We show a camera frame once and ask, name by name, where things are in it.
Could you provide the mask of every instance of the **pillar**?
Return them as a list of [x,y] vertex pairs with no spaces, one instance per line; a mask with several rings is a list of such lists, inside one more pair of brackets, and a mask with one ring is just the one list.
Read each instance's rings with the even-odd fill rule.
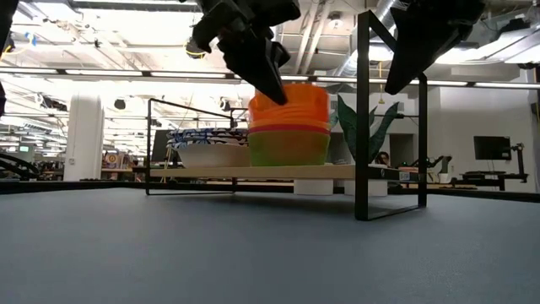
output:
[[64,181],[100,178],[105,112],[99,95],[75,93],[69,110]]

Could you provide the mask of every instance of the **black metal frame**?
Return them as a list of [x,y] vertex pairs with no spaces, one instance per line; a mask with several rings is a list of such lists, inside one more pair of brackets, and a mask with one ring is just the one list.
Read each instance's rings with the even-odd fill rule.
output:
[[[356,111],[357,125],[359,133],[356,138],[357,155],[356,155],[356,194],[354,201],[354,217],[356,220],[376,220],[383,217],[401,214],[404,212],[422,209],[427,207],[427,163],[428,158],[428,80],[421,73],[418,76],[419,86],[419,113],[418,113],[418,157],[420,158],[418,166],[418,204],[401,209],[393,209],[383,213],[370,214],[368,208],[368,181],[376,179],[373,169],[369,167],[370,159],[370,29],[372,29],[393,51],[396,50],[396,40],[388,32],[385,26],[371,11],[367,11],[358,15],[358,92],[356,95]],[[406,178],[398,176],[398,178],[390,178],[387,180],[403,181]]]
[[176,103],[165,101],[165,100],[159,100],[159,99],[155,99],[155,98],[149,99],[148,100],[148,115],[147,115],[148,132],[147,132],[147,141],[146,141],[146,148],[147,148],[146,149],[146,168],[145,168],[146,173],[145,173],[145,178],[144,178],[144,180],[145,180],[144,181],[144,184],[145,184],[144,189],[146,191],[146,195],[169,196],[169,195],[203,195],[203,194],[225,194],[225,193],[231,194],[231,193],[236,193],[236,186],[238,184],[237,178],[232,178],[231,188],[230,188],[229,192],[210,192],[210,193],[151,193],[150,192],[150,190],[153,188],[153,187],[151,187],[151,175],[150,175],[150,172],[152,170],[151,157],[150,157],[150,148],[152,147],[152,102],[158,102],[160,104],[164,104],[164,105],[167,105],[167,106],[175,106],[175,107],[179,107],[179,108],[186,109],[186,110],[189,110],[189,111],[196,111],[196,112],[199,112],[199,113],[213,115],[213,116],[216,116],[216,117],[227,118],[227,119],[230,119],[230,127],[231,128],[235,127],[235,119],[233,118],[233,112],[234,111],[232,111],[232,110],[230,112],[230,116],[226,116],[225,114],[214,113],[214,112],[211,112],[211,111],[204,111],[204,110],[196,109],[196,108],[193,108],[193,107],[190,107],[190,106],[178,105]]

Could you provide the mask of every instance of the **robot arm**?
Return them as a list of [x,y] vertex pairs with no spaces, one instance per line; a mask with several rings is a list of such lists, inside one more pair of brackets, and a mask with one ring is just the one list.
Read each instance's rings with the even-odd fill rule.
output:
[[284,105],[279,67],[290,55],[272,41],[270,27],[299,18],[298,0],[197,0],[197,5],[204,14],[193,28],[197,46],[211,52],[209,43],[217,37],[227,68]]

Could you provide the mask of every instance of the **ceiling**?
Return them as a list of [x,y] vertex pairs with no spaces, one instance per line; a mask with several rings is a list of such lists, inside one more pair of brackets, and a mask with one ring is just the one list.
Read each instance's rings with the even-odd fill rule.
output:
[[[95,0],[34,0],[21,2],[19,11],[13,17],[13,38],[17,49],[14,53],[3,56],[1,66],[40,67],[40,68],[93,68],[93,69],[127,69],[127,70],[166,70],[226,72],[223,54],[213,47],[213,52],[204,59],[189,58],[185,44],[192,34],[192,26],[198,22],[202,14],[195,5],[180,6],[174,0],[115,0],[116,4],[105,5],[106,0],[97,3]],[[308,11],[313,0],[300,0],[302,17],[290,21],[274,29],[276,40],[281,41],[289,50],[291,59],[282,67],[282,73],[294,72],[297,56],[307,20]],[[377,0],[332,0],[328,3],[329,12],[340,12],[343,25],[338,28],[323,26],[320,39],[311,37],[316,43],[316,53],[308,62],[306,56],[300,65],[307,73],[325,73],[343,63],[349,53],[349,37],[355,27],[355,16],[367,8],[375,9]],[[531,1],[490,1],[491,16],[518,12],[527,9]],[[322,5],[317,11],[318,22],[327,23],[321,18]],[[484,37],[489,30],[479,26],[475,29],[477,36]],[[373,67],[373,75],[386,75],[389,62],[384,62],[379,71]],[[481,78],[482,80],[511,80],[519,70],[515,65],[497,63],[482,67],[452,66],[435,64],[427,74],[432,79]],[[144,153],[144,137],[139,143],[121,143],[122,134],[135,134],[145,129],[142,119],[145,113],[145,100],[150,97],[165,98],[185,106],[192,106],[207,111],[220,112],[219,101],[230,100],[234,106],[245,106],[253,96],[254,89],[249,84],[178,84],[134,81],[92,81],[83,82],[76,79],[18,78],[8,75],[0,76],[8,91],[7,113],[43,114],[56,113],[67,115],[41,106],[39,93],[52,98],[69,107],[72,93],[75,90],[95,90],[100,92],[105,104],[105,115],[116,117],[107,119],[105,123],[105,143],[120,146],[123,149]],[[123,98],[127,109],[118,111],[114,101]],[[200,117],[213,122],[199,122],[208,126],[227,126],[224,121],[216,121],[209,116],[198,115],[193,111],[169,106],[157,106],[156,113],[163,117],[163,128],[166,126],[195,128],[197,123],[189,118]],[[134,117],[133,119],[117,119],[118,117]],[[4,117],[0,121],[0,131],[8,128],[25,131],[43,131],[50,129],[61,142],[67,133],[69,121],[66,117]],[[38,140],[40,135],[31,137]]]

